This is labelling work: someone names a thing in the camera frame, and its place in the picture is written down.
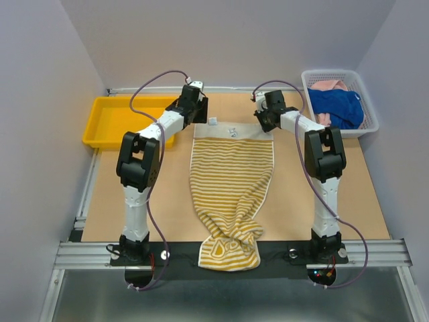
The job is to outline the yellow striped towel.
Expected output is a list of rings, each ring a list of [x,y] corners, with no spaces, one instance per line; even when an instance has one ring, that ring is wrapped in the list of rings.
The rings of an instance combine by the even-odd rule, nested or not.
[[[263,235],[255,216],[274,170],[273,136],[255,123],[197,124],[190,159],[194,210],[209,236],[252,248]]]

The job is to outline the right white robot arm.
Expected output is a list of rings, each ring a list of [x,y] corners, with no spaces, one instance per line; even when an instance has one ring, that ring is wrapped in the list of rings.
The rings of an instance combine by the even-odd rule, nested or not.
[[[341,131],[324,127],[303,116],[294,107],[287,107],[280,90],[253,94],[256,116],[262,130],[267,133],[275,128],[287,130],[296,137],[304,174],[315,194],[314,222],[307,256],[317,262],[345,259],[347,251],[342,243],[338,224],[338,187],[346,157]]]

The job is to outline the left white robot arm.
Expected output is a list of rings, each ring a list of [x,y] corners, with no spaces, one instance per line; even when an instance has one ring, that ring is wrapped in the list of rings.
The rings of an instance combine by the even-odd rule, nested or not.
[[[124,134],[116,166],[125,194],[125,227],[117,245],[107,246],[112,266],[140,266],[149,258],[147,207],[160,173],[166,141],[192,123],[207,121],[204,83],[192,81],[159,118],[130,109],[151,120],[143,130]]]

